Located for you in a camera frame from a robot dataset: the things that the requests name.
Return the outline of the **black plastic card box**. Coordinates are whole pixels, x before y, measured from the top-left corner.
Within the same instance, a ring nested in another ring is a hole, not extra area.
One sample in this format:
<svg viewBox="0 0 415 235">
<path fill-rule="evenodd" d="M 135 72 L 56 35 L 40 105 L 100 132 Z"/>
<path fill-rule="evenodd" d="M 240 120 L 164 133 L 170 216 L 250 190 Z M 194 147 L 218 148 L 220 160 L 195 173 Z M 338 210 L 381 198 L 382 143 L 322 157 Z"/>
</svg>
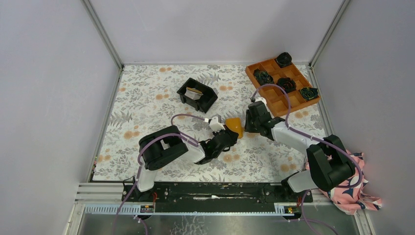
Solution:
<svg viewBox="0 0 415 235">
<path fill-rule="evenodd" d="M 178 90 L 177 94 L 184 104 L 195 108 L 196 111 L 207 113 L 218 96 L 213 88 L 189 78 Z"/>
</svg>

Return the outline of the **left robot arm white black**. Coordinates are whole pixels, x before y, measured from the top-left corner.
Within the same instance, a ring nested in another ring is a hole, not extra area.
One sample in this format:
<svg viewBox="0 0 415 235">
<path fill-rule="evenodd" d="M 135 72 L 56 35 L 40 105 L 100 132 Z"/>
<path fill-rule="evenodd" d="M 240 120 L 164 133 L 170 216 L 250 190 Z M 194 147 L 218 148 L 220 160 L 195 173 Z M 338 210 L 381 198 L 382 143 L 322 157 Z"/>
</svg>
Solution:
<svg viewBox="0 0 415 235">
<path fill-rule="evenodd" d="M 133 195 L 140 201 L 151 197 L 157 171 L 177 158 L 183 157 L 194 164 L 204 165 L 227 152 L 237 143 L 239 134 L 228 127 L 213 133 L 213 138 L 192 142 L 172 125 L 141 138 L 138 155 L 138 173 Z"/>
</svg>

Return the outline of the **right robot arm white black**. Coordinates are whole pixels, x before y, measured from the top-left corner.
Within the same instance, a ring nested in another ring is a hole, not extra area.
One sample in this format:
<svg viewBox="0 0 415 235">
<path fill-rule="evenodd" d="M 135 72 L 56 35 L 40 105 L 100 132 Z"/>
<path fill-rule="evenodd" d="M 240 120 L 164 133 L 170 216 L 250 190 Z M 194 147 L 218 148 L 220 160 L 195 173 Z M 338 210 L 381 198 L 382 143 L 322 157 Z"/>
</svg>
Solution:
<svg viewBox="0 0 415 235">
<path fill-rule="evenodd" d="M 285 201 L 292 202 L 300 192 L 309 189 L 330 191 L 340 188 L 355 173 L 359 174 L 356 184 L 362 181 L 361 168 L 337 136 L 319 138 L 294 129 L 287 120 L 272 117 L 263 101 L 248 106 L 245 130 L 288 145 L 307 157 L 308 170 L 294 173 L 281 181 L 280 194 Z"/>
</svg>

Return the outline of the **yellow leather card holder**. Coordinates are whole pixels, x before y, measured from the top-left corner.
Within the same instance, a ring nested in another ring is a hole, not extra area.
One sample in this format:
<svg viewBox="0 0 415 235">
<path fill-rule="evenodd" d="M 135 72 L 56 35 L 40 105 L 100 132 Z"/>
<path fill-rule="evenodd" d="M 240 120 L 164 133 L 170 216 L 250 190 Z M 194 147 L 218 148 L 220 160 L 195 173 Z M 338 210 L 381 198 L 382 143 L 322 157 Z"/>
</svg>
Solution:
<svg viewBox="0 0 415 235">
<path fill-rule="evenodd" d="M 227 118 L 225 125 L 233 132 L 238 134 L 238 139 L 243 138 L 244 128 L 239 117 Z"/>
</svg>

